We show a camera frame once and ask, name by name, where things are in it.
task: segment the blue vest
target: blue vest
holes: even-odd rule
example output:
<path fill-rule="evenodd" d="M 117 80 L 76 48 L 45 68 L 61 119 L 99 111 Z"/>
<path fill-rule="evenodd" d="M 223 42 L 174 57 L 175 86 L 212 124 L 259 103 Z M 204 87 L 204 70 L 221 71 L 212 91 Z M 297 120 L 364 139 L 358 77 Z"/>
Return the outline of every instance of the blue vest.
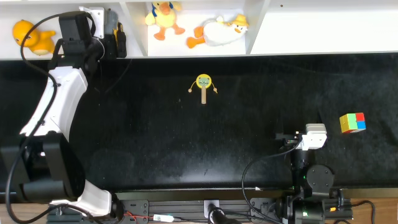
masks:
<path fill-rule="evenodd" d="M 171 3 L 171 2 L 169 2 L 169 6 L 170 6 L 170 8 L 171 9 L 173 9 L 173 4 Z M 152 3 L 152 15 L 154 15 L 154 17 L 157 17 L 157 14 L 156 14 L 156 12 L 155 12 L 155 6 L 154 6 L 154 3 Z"/>

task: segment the wooden floor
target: wooden floor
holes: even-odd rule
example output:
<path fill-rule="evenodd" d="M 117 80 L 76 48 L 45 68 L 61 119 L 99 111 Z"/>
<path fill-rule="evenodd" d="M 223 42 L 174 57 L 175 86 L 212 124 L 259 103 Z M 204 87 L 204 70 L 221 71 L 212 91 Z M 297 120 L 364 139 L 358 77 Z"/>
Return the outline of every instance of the wooden floor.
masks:
<path fill-rule="evenodd" d="M 352 199 L 352 203 L 358 203 L 364 199 Z M 370 198 L 370 201 L 376 206 L 377 224 L 397 224 L 398 223 L 398 198 Z M 16 215 L 26 220 L 38 215 L 47 209 L 47 205 L 37 204 L 15 204 L 12 206 Z M 350 220 L 351 224 L 371 224 L 371 206 L 368 204 L 354 207 L 354 220 Z M 5 205 L 0 205 L 0 224 L 13 224 L 9 218 Z M 41 218 L 36 224 L 45 224 L 45 217 Z"/>

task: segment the black tabletop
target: black tabletop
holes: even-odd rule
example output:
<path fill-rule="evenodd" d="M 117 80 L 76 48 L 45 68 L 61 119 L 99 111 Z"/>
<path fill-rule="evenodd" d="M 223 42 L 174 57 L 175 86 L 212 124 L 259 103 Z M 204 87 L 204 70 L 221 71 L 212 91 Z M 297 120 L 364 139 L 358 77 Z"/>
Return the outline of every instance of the black tabletop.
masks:
<path fill-rule="evenodd" d="M 251 160 L 279 152 L 272 136 L 280 114 L 291 133 L 322 119 L 328 140 L 315 158 L 334 170 L 336 187 L 398 187 L 397 56 L 134 59 L 121 78 L 129 59 L 102 62 L 70 144 L 103 189 L 235 188 Z M 201 73 L 218 89 L 207 89 L 206 105 L 197 86 L 187 91 Z M 44 85 L 23 62 L 0 62 L 0 139 L 19 133 Z M 358 112 L 367 130 L 341 134 L 339 117 Z M 0 162 L 0 191 L 6 176 Z M 283 157 L 255 164 L 246 180 L 291 185 Z"/>

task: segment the colorful cube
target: colorful cube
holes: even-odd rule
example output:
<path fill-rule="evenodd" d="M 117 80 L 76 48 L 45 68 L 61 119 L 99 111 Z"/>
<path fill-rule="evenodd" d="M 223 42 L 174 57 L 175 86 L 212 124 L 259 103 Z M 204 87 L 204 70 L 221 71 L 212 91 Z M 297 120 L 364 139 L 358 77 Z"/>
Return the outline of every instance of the colorful cube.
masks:
<path fill-rule="evenodd" d="M 340 117 L 342 133 L 357 133 L 366 129 L 363 113 L 346 114 Z"/>

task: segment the stuffed duck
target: stuffed duck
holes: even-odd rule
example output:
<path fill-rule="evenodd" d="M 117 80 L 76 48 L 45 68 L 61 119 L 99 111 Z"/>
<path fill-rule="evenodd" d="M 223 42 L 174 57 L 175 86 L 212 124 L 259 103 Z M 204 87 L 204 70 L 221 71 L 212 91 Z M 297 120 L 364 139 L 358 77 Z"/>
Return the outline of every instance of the stuffed duck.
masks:
<path fill-rule="evenodd" d="M 217 19 L 209 19 L 202 26 L 195 28 L 196 38 L 189 37 L 187 45 L 192 49 L 196 45 L 204 43 L 212 47 L 229 44 L 240 39 L 248 31 L 248 27 L 246 17 L 242 14 L 238 14 L 231 23 L 224 22 L 223 17 L 219 16 Z"/>
<path fill-rule="evenodd" d="M 25 20 L 17 22 L 12 28 L 12 36 L 18 45 L 21 46 L 25 35 L 33 27 L 33 23 Z M 24 47 L 28 47 L 36 55 L 45 55 L 54 52 L 54 42 L 51 37 L 55 35 L 55 31 L 39 31 L 34 29 L 25 41 Z"/>
<path fill-rule="evenodd" d="M 156 39 L 164 40 L 166 29 L 170 27 L 174 29 L 177 35 L 185 32 L 185 29 L 175 23 L 177 16 L 174 9 L 181 11 L 181 4 L 179 2 L 152 2 L 152 11 L 145 18 L 145 23 L 148 26 L 156 23 L 160 27 L 159 33 L 154 35 Z"/>

